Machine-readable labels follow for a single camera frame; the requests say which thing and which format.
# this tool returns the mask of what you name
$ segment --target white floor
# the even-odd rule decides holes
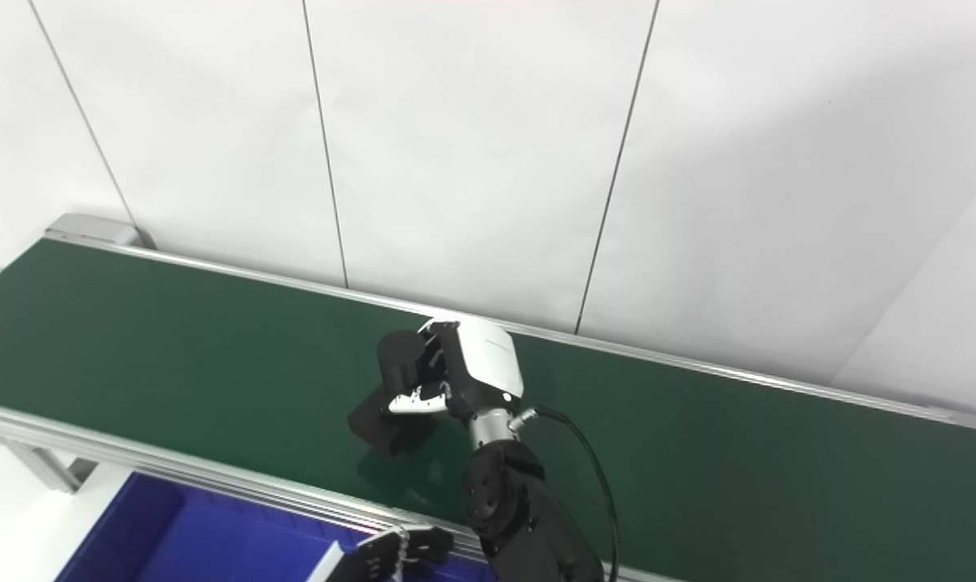
[[[0,580],[52,582],[129,472],[101,464],[66,495],[46,489],[0,445]]]

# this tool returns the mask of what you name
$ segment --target cable connector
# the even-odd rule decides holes
[[[515,416],[513,420],[510,420],[510,423],[507,424],[507,426],[510,427],[511,432],[517,433],[518,431],[520,431],[521,428],[524,427],[525,424],[530,423],[530,421],[537,419],[537,417],[539,417],[539,411],[533,408],[529,408],[524,412],[517,414],[517,416]]]

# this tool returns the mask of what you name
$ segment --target white panel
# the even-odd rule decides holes
[[[309,0],[352,287],[573,329],[651,0]]]
[[[976,194],[976,1],[663,2],[581,332],[828,382]]]
[[[0,266],[63,213],[127,220],[29,4],[0,0]]]
[[[37,0],[163,250],[339,284],[301,0]]]
[[[976,408],[976,199],[834,386]]]

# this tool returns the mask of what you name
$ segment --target black cable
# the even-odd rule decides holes
[[[551,408],[545,408],[542,406],[535,406],[535,412],[539,413],[539,416],[544,416],[546,419],[556,420],[558,423],[564,424],[570,431],[573,432],[574,436],[581,441],[581,446],[585,447],[585,453],[588,453],[589,459],[592,460],[592,468],[595,469],[595,476],[599,479],[599,485],[603,488],[603,497],[607,502],[607,512],[610,513],[610,543],[612,546],[611,557],[610,557],[610,582],[617,582],[617,571],[621,567],[621,533],[618,531],[617,527],[617,508],[614,506],[614,497],[610,493],[610,485],[607,483],[607,476],[603,473],[603,467],[599,464],[599,459],[595,456],[594,450],[592,450],[592,445],[588,444],[588,439],[581,432],[580,428],[574,424],[573,420],[568,419],[566,414],[561,412],[556,412]]]

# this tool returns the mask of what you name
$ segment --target blue container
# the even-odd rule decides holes
[[[133,473],[57,582],[304,582],[333,541],[365,533]],[[407,582],[421,580],[406,576]],[[434,582],[494,582],[452,557]]]

